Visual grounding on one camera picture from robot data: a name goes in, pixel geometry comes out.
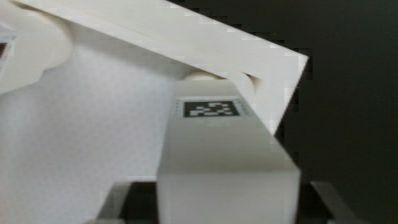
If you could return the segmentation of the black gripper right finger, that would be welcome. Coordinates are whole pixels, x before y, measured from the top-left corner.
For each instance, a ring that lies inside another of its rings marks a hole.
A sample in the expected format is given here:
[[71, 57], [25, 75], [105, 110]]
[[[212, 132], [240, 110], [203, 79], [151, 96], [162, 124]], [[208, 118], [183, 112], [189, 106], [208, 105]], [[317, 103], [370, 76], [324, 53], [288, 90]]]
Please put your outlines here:
[[297, 224], [368, 224], [329, 182], [311, 181], [302, 185]]

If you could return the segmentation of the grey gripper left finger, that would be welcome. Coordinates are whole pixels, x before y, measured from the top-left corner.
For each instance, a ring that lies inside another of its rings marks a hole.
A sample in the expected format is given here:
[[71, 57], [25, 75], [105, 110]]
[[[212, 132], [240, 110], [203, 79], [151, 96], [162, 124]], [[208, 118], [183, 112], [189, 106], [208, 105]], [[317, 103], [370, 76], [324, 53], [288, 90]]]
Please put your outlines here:
[[87, 224], [157, 224], [157, 183], [116, 183]]

